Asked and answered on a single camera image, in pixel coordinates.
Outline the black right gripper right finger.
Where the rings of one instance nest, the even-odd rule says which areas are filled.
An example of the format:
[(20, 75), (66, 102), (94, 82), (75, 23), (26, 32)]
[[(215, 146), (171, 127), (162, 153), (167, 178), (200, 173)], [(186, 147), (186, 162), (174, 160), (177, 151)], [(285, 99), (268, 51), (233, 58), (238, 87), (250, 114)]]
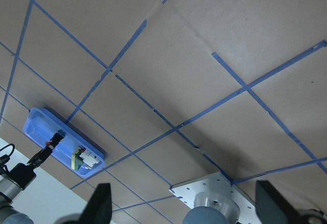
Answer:
[(261, 223), (303, 223), (300, 214), (269, 181), (257, 181), (255, 211)]

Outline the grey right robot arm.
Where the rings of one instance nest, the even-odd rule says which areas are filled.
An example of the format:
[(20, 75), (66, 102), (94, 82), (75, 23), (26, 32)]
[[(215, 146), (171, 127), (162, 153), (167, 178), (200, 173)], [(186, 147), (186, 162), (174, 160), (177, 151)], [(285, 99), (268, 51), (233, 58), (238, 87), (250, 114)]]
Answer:
[[(269, 181), (256, 182), (255, 211), (261, 223), (307, 223), (297, 210)], [(110, 223), (112, 218), (111, 186), (99, 184), (77, 223)], [(220, 211), (212, 207), (196, 207), (183, 223), (228, 223)]]

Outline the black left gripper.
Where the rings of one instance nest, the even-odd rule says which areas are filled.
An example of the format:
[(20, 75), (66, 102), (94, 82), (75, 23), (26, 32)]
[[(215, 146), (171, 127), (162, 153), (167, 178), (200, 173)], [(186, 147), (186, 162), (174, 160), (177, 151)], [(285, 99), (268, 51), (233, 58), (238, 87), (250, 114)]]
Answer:
[(38, 168), (52, 154), (53, 149), (45, 147), (36, 153), (27, 164), (18, 163), (9, 171), (9, 178), (17, 184), (21, 190), (25, 190), (36, 178), (34, 169)]

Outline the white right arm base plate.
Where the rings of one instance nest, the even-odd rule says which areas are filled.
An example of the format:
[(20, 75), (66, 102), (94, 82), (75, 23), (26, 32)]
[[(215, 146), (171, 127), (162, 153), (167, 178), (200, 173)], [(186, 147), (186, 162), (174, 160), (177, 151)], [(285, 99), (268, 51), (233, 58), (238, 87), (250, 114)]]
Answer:
[(220, 211), (227, 217), (228, 223), (261, 222), (256, 215), (254, 201), (220, 171), (173, 185), (170, 192), (191, 210), (212, 207)]

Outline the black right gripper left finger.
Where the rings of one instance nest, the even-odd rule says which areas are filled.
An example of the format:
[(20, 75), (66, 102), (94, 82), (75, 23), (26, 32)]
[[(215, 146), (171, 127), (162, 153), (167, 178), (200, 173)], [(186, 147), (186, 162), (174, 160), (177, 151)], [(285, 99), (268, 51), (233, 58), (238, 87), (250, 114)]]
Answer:
[(109, 224), (112, 218), (110, 183), (99, 184), (81, 214), (81, 223)]

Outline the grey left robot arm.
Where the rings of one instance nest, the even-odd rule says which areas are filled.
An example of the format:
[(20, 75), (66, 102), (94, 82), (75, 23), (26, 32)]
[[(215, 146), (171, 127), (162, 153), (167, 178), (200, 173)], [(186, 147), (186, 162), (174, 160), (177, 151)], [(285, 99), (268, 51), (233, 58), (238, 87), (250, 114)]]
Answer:
[(11, 147), (9, 154), (1, 156), (1, 223), (33, 223), (33, 221), (23, 213), (16, 211), (13, 200), (24, 191), (36, 178), (34, 169), (38, 168), (52, 154), (50, 146), (44, 147), (37, 152), (27, 164), (18, 163), (12, 170), (9, 170), (6, 163), (14, 153), (15, 146), (10, 143), (1, 148), (1, 151)]

